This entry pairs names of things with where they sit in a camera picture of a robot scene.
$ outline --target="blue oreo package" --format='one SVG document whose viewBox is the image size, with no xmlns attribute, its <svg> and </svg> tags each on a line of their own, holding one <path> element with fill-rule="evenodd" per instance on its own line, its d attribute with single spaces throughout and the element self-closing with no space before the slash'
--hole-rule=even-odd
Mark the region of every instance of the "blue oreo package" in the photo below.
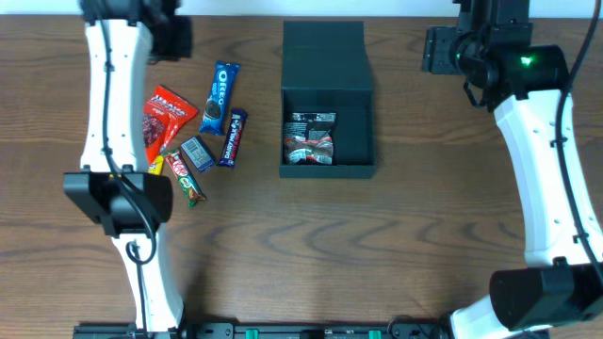
<svg viewBox="0 0 603 339">
<path fill-rule="evenodd" d="M 199 132 L 209 132 L 216 136 L 223 136 L 222 125 L 230 102 L 230 93 L 233 91 L 239 65 L 216 61 L 214 81 L 209 90 L 205 104 L 204 118 L 201 121 Z"/>
</svg>

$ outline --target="open box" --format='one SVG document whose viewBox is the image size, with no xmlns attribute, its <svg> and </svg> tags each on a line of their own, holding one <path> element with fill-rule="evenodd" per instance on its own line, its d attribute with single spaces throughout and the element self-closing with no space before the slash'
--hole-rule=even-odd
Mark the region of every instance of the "open box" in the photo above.
<svg viewBox="0 0 603 339">
<path fill-rule="evenodd" d="M 375 172 L 373 82 L 361 22 L 285 22 L 281 178 L 370 178 Z M 291 113 L 337 114 L 334 164 L 287 165 Z"/>
</svg>

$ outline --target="red candy package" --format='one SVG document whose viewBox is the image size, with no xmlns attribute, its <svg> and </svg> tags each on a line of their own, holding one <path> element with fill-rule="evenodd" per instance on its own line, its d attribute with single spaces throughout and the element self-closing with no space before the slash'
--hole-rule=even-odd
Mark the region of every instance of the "red candy package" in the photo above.
<svg viewBox="0 0 603 339">
<path fill-rule="evenodd" d="M 142 112 L 144 147 L 151 164 L 199 109 L 168 89 L 157 86 L 153 98 L 144 104 Z"/>
</svg>

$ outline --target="snack package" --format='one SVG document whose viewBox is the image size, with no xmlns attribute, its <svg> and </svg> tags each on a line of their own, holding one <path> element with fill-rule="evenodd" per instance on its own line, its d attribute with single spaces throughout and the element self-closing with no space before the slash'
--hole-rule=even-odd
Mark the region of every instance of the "snack package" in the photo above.
<svg viewBox="0 0 603 339">
<path fill-rule="evenodd" d="M 161 175 L 161 170 L 163 169 L 163 156 L 158 155 L 157 158 L 153 161 L 151 165 L 149 165 L 149 173 L 154 175 Z"/>
<path fill-rule="evenodd" d="M 332 165 L 335 113 L 293 113 L 285 122 L 285 162 Z"/>
<path fill-rule="evenodd" d="M 243 127 L 245 127 L 245 121 L 247 120 L 247 112 L 239 108 L 233 108 L 232 118 L 230 120 L 230 126 L 228 127 L 228 133 L 226 134 L 226 141 L 224 141 L 224 148 L 222 149 L 222 156 L 218 166 L 224 166 L 233 169 L 235 167 L 236 152 L 241 142 L 241 136 L 243 135 Z"/>
<path fill-rule="evenodd" d="M 168 162 L 168 165 L 170 165 L 173 175 L 178 179 L 182 191 L 187 195 L 188 207 L 194 206 L 197 202 L 204 201 L 205 196 L 199 188 L 199 184 L 195 181 L 195 177 L 193 177 L 190 170 L 188 170 L 187 163 L 185 162 L 185 159 L 182 158 L 180 150 L 175 149 L 171 152 L 164 153 L 163 157 Z"/>
<path fill-rule="evenodd" d="M 224 135 L 222 121 L 228 109 L 230 93 L 233 90 L 239 67 L 235 63 L 216 62 L 216 72 L 205 104 L 204 118 L 201 121 L 199 132 L 209 132 L 216 136 Z"/>
<path fill-rule="evenodd" d="M 180 128 L 199 110 L 168 89 L 157 86 L 155 94 L 144 105 L 142 134 L 149 164 L 163 152 Z"/>
<path fill-rule="evenodd" d="M 216 164 L 214 155 L 209 152 L 199 136 L 183 142 L 180 148 L 201 173 Z"/>
</svg>

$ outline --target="box lid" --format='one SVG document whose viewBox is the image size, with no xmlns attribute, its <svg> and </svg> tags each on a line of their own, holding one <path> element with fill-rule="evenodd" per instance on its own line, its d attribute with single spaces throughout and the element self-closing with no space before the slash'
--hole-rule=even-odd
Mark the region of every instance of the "box lid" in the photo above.
<svg viewBox="0 0 603 339">
<path fill-rule="evenodd" d="M 372 90 L 363 23 L 285 22 L 282 87 Z"/>
</svg>

